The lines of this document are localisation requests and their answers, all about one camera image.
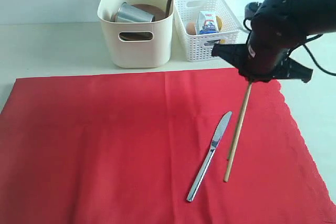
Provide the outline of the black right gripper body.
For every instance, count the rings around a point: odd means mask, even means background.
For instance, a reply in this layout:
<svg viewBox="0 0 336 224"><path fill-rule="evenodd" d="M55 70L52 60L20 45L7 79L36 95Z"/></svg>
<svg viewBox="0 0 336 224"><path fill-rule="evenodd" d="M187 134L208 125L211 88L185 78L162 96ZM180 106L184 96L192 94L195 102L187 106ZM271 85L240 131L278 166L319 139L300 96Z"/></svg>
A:
<svg viewBox="0 0 336 224"><path fill-rule="evenodd" d="M246 44L246 54L240 61L238 73L245 79L269 82L284 79L282 62L291 48L291 39L281 36L265 36L250 32Z"/></svg>

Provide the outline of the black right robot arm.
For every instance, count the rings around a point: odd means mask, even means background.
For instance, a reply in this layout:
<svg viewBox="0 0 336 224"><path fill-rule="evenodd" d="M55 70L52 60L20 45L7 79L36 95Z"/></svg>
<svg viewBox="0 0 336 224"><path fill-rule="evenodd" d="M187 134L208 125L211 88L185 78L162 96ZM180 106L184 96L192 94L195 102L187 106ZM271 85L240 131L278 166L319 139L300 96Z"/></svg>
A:
<svg viewBox="0 0 336 224"><path fill-rule="evenodd" d="M311 80L313 70L290 58L300 46L335 32L335 0L264 0L249 16L244 44L215 43L220 57L250 82Z"/></svg>

